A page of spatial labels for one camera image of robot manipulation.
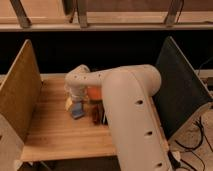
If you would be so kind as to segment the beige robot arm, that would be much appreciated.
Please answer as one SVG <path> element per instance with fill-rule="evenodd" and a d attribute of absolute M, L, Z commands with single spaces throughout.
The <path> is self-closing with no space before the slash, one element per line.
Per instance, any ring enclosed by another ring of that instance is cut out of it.
<path fill-rule="evenodd" d="M 65 76 L 74 101 L 85 88 L 99 86 L 121 171 L 173 171 L 151 97 L 161 86 L 151 65 L 131 65 L 92 72 L 80 65 Z"/>

